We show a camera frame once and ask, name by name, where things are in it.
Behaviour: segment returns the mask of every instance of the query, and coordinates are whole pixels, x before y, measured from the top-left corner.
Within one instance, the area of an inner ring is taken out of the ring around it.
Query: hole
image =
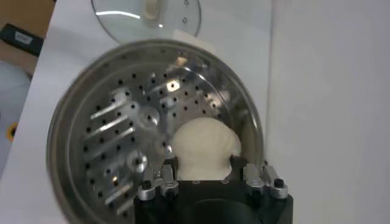
[[[139,159],[139,158],[136,158],[136,159],[134,160],[134,164],[135,164],[136,166],[139,166],[141,163],[142,163],[142,160]]]
[[[12,128],[12,130],[11,130],[11,136],[12,136],[12,137],[15,137],[15,133],[16,133],[16,127]]]

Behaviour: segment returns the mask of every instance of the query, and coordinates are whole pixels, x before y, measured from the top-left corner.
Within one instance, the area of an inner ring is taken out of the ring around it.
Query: white surface
[[[0,61],[0,180],[12,143],[9,127],[19,121],[30,79],[22,69]]]
[[[389,223],[390,1],[274,3],[268,159],[295,223]]]
[[[202,10],[200,37],[214,45],[217,56],[247,85],[264,127],[271,1],[202,1]],[[94,17],[89,1],[57,1],[0,181],[1,223],[66,223],[46,172],[51,116],[77,74],[115,46]]]

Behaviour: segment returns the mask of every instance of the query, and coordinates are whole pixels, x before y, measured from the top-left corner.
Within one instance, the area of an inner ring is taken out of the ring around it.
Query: white countertop
[[[241,77],[265,128],[271,0],[201,4],[204,17],[199,38],[211,43],[216,55]],[[0,180],[1,223],[66,223],[46,172],[51,116],[78,73],[116,46],[93,15],[90,1],[57,2]]]

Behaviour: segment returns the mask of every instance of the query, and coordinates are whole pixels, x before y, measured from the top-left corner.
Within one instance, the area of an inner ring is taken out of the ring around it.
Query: white wall
[[[274,10],[266,140],[295,223],[389,223],[390,1]]]

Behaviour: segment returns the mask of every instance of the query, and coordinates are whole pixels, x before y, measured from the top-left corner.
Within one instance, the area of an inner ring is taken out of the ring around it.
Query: screw
[[[142,182],[142,189],[148,190],[152,187],[152,182],[150,180],[146,180]]]
[[[274,186],[277,188],[283,188],[285,186],[285,182],[280,178],[276,178],[274,180]]]

